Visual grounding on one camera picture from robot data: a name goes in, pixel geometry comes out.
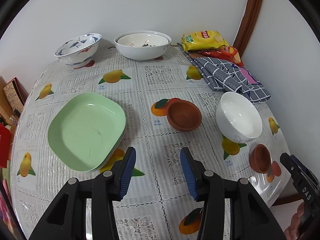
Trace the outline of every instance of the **brown wooden trim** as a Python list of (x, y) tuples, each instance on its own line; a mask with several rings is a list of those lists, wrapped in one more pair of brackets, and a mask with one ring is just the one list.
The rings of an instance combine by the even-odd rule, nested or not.
[(248, 45), (260, 12), (262, 0), (248, 0), (233, 46), (238, 49), (240, 57)]
[(283, 204), (288, 204), (288, 203), (291, 203), (291, 202), (295, 202), (295, 201), (298, 201), (298, 200), (301, 200), (303, 199), (302, 196), (297, 193), (295, 195), (292, 195), (292, 196), (289, 196), (289, 197), (284, 197), (284, 198), (278, 198), (274, 203), (273, 203), (273, 206), (279, 206), (279, 205), (283, 205)]

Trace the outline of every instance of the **checkered cloth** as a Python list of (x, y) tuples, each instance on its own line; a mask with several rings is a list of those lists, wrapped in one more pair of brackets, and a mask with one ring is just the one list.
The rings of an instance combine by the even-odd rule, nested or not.
[(267, 89), (248, 70), (238, 67), (227, 60), (198, 57), (192, 59), (177, 43), (192, 65), (196, 66), (204, 81), (215, 91), (232, 91), (242, 94), (253, 104), (262, 103), (270, 99)]

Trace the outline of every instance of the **bowl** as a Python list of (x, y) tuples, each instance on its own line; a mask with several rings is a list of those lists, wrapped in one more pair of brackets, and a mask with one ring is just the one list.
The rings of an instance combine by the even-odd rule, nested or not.
[(116, 149), (126, 127), (123, 109), (96, 93), (72, 98), (48, 129), (51, 150), (70, 169), (91, 172), (102, 167)]
[(54, 55), (62, 59), (66, 65), (80, 68), (87, 65), (96, 53), (101, 35), (88, 33), (66, 41)]
[(254, 105), (235, 92), (222, 95), (216, 109), (221, 133), (235, 143), (249, 142), (262, 132), (261, 117)]
[(258, 144), (252, 151), (250, 156), (250, 166), (257, 172), (266, 174), (270, 169), (271, 156), (268, 148), (263, 144)]
[(178, 131), (189, 132), (201, 124), (201, 112), (193, 103), (186, 100), (169, 101), (167, 106), (169, 124)]
[(123, 56), (134, 60), (149, 60), (162, 56), (171, 38), (154, 31), (132, 31), (115, 37), (116, 48)]

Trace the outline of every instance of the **blue gripper pad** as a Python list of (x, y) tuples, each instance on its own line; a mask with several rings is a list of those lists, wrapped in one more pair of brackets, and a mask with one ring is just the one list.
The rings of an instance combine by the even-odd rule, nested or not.
[(125, 165), (124, 171), (120, 178), (120, 191), (119, 191), (119, 197), (123, 199), (123, 197), (127, 194), (131, 176), (133, 173), (133, 168), (136, 163), (136, 150), (132, 148), (131, 154), (129, 156), (129, 159)]
[(180, 151), (180, 162), (181, 162), (184, 177), (186, 178), (186, 181), (187, 181), (190, 195), (193, 196), (194, 200), (197, 200), (199, 194), (197, 191), (196, 177), (193, 174), (189, 160), (188, 160), (186, 153), (184, 152), (183, 149), (181, 149), (181, 151)]

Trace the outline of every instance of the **snack bag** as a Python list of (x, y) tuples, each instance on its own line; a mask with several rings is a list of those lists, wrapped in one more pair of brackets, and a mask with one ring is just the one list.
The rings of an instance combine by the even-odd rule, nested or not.
[(217, 49), (221, 46), (229, 46), (216, 31), (201, 31), (182, 36), (182, 47), (185, 52), (189, 50)]
[(199, 51), (201, 55), (206, 57), (215, 57), (219, 59), (224, 59), (236, 64), (239, 67), (243, 67), (243, 63), (240, 59), (239, 52), (236, 48), (232, 46), (221, 46), (218, 49), (208, 49), (204, 51)]

